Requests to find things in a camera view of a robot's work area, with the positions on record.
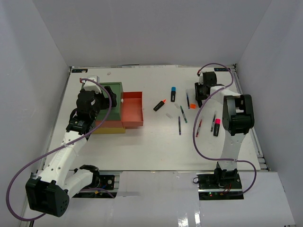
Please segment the red drawer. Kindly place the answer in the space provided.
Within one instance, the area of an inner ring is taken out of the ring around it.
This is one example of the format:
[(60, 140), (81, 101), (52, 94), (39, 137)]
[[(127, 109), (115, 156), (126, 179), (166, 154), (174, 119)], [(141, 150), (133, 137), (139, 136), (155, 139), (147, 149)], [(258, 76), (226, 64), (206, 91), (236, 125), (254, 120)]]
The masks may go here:
[(121, 122), (125, 128), (143, 126), (143, 93), (142, 91), (124, 92)]

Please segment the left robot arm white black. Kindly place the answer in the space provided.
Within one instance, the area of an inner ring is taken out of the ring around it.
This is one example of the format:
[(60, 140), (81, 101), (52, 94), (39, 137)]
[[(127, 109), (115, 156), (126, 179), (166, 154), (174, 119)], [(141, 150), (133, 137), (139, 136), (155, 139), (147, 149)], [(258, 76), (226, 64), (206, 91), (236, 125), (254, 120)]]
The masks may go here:
[(70, 198), (82, 189), (94, 189), (100, 184), (98, 168), (82, 165), (71, 177), (69, 169), (77, 154), (89, 139), (88, 132), (95, 128), (96, 118), (101, 110), (109, 110), (116, 101), (115, 94), (105, 86), (107, 95), (101, 92), (81, 89), (72, 111), (66, 133), (62, 140), (63, 148), (56, 151), (48, 166), (26, 183), (29, 207), (32, 210), (61, 217), (67, 210)]

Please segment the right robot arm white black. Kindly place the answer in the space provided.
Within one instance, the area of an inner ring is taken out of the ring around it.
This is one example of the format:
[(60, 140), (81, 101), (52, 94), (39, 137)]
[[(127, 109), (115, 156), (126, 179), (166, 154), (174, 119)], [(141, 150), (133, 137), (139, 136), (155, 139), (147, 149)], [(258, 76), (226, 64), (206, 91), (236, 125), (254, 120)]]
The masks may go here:
[(217, 83), (215, 72), (203, 72), (195, 83), (196, 101), (199, 108), (213, 98), (223, 105), (222, 126), (225, 139), (220, 158), (217, 158), (211, 183), (218, 188), (226, 188), (238, 177), (237, 163), (242, 142), (254, 126), (254, 111), (251, 95), (242, 95)]

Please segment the blue cap black highlighter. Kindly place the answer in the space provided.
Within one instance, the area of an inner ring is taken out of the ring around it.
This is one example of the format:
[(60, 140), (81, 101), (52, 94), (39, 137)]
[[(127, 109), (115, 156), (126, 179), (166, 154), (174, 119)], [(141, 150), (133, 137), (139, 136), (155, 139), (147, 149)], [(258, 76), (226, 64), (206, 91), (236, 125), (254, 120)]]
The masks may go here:
[(176, 87), (171, 88), (170, 101), (175, 102), (176, 100)]

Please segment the green drawer cabinet box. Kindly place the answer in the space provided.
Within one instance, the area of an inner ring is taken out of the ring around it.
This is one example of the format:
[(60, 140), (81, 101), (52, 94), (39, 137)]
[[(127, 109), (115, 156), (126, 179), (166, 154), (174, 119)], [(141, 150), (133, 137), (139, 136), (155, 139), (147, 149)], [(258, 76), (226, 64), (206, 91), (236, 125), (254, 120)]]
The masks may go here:
[(122, 82), (100, 83), (103, 87), (109, 86), (114, 94), (116, 94), (117, 105), (111, 108), (110, 114), (106, 121), (98, 127), (93, 134), (122, 134), (126, 129), (122, 124), (122, 107), (123, 102), (123, 85)]

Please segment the pink cap black highlighter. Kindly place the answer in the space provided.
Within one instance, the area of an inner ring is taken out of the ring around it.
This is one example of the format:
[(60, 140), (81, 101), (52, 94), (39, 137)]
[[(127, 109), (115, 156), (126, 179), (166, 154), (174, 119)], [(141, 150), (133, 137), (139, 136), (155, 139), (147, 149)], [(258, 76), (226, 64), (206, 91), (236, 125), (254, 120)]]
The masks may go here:
[(216, 118), (215, 124), (214, 124), (214, 130), (213, 130), (213, 135), (215, 137), (218, 137), (219, 130), (220, 130), (220, 124), (221, 124), (221, 120), (219, 118)]

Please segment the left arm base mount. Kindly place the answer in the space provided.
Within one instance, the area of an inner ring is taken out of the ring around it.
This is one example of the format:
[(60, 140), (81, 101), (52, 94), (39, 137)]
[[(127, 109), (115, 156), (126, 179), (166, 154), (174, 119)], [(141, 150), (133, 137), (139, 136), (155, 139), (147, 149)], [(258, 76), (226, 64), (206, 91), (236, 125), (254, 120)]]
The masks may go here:
[(97, 188), (102, 188), (109, 191), (112, 195), (109, 195), (103, 190), (90, 190), (79, 192), (74, 195), (74, 198), (87, 198), (87, 199), (113, 199), (116, 197), (119, 188), (119, 178), (118, 175), (100, 175), (100, 181)]

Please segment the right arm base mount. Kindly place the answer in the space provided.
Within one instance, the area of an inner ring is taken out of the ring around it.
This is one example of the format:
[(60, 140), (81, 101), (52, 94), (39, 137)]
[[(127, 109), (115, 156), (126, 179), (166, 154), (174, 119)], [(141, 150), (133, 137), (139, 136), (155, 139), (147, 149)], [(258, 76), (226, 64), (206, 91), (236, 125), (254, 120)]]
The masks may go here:
[(197, 174), (193, 183), (198, 187), (200, 201), (243, 200), (239, 174), (234, 179), (218, 182), (214, 174)]

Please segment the green cap black highlighter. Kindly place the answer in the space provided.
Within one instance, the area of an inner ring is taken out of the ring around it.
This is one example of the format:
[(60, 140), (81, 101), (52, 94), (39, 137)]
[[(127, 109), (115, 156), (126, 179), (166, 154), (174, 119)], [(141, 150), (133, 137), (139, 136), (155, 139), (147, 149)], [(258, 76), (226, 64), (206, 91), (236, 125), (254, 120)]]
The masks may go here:
[(197, 103), (198, 103), (198, 107), (200, 108), (202, 106), (202, 101), (198, 100)]

